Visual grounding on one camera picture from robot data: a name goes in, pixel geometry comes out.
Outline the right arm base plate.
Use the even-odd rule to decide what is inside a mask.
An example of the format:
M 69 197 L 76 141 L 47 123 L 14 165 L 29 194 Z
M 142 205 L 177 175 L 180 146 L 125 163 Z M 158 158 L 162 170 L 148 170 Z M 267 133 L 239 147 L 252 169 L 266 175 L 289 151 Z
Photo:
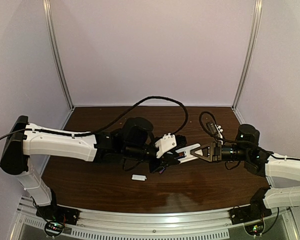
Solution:
M 272 215 L 272 211 L 265 206 L 256 203 L 246 206 L 235 206 L 229 211 L 231 223 L 233 225 L 261 220 L 264 217 Z

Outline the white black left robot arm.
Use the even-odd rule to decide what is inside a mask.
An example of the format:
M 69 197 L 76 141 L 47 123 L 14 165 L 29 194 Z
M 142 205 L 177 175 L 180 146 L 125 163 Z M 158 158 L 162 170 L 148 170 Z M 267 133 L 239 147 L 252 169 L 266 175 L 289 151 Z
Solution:
M 123 127 L 111 132 L 73 132 L 41 127 L 21 115 L 4 136 L 0 168 L 18 178 L 42 215 L 57 222 L 62 211 L 56 194 L 34 169 L 32 155 L 74 158 L 101 165 L 124 166 L 127 161 L 135 161 L 137 165 L 147 163 L 151 173 L 161 172 L 180 163 L 177 150 L 187 144 L 187 139 L 175 133 L 155 137 L 153 129 L 147 119 L 131 117 Z

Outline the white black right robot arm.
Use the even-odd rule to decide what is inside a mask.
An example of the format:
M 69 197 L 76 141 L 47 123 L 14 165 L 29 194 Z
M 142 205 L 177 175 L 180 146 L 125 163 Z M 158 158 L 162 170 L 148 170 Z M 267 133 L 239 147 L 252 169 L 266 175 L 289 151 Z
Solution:
M 250 124 L 238 127 L 235 140 L 222 138 L 212 122 L 203 129 L 216 141 L 190 150 L 192 156 L 209 163 L 243 162 L 248 172 L 268 180 L 269 186 L 260 188 L 250 200 L 249 220 L 258 220 L 269 209 L 300 207 L 300 158 L 259 147 L 260 132 Z

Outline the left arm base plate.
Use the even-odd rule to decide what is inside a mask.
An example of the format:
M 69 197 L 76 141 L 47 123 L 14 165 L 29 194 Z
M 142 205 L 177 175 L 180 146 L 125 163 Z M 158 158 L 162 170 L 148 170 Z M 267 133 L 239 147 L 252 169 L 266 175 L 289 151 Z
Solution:
M 47 221 L 76 225 L 80 211 L 76 208 L 59 205 L 38 206 L 36 215 Z

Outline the white remote control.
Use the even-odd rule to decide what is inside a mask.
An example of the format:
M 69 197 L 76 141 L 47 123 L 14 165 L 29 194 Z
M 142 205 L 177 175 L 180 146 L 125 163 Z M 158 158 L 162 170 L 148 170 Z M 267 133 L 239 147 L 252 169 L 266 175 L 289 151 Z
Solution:
M 192 145 L 181 148 L 181 149 L 184 149 L 186 151 L 187 157 L 184 158 L 184 159 L 179 160 L 180 164 L 184 164 L 184 163 L 187 163 L 187 162 L 190 162 L 190 161 L 197 160 L 198 158 L 191 154 L 191 150 L 196 148 L 196 147 L 199 147 L 199 146 L 200 146 L 200 144 L 196 143 L 196 144 L 192 144 Z

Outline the white battery cover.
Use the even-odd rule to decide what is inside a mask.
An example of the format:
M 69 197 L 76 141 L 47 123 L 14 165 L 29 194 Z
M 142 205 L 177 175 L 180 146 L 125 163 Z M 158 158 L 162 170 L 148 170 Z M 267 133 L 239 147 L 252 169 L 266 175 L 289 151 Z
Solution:
M 142 181 L 142 182 L 144 182 L 144 181 L 147 180 L 147 177 L 145 175 L 133 174 L 131 176 L 131 179 L 133 181 Z

